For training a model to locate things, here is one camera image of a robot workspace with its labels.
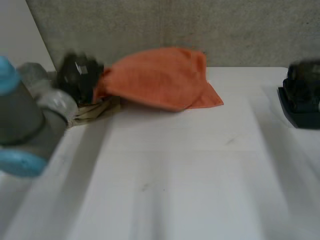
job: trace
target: gray cylinder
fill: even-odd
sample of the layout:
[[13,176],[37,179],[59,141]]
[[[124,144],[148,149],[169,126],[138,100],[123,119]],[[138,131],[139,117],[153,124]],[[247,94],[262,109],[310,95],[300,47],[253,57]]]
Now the gray cylinder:
[[39,131],[45,118],[22,82],[12,92],[0,95],[0,144],[23,143]]

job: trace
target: black object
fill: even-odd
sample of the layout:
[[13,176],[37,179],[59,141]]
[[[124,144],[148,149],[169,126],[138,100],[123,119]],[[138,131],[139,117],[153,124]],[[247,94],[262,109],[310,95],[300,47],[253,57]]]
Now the black object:
[[57,73],[55,87],[68,93],[78,105],[91,104],[94,88],[103,71],[103,64],[95,59],[69,53]]
[[320,129],[320,60],[290,65],[278,95],[284,115],[293,126]]

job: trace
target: orange towel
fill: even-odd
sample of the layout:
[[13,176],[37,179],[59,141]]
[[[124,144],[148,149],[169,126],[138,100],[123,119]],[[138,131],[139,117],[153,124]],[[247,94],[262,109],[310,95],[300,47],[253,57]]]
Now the orange towel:
[[206,80],[206,56],[176,47],[135,53],[106,68],[94,101],[107,95],[174,112],[224,104]]

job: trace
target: blue lid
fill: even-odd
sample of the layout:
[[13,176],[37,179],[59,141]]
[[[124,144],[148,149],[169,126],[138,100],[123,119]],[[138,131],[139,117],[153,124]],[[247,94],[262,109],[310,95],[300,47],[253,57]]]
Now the blue lid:
[[20,75],[5,56],[0,56],[0,96],[11,93],[20,83]]
[[14,149],[0,150],[0,170],[19,177],[37,177],[47,166],[44,158]]

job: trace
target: white table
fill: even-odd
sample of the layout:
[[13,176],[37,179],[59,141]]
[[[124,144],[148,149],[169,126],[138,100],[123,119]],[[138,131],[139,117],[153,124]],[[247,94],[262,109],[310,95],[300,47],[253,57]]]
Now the white table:
[[286,73],[209,67],[223,106],[73,128],[5,240],[319,240],[320,134],[283,115]]

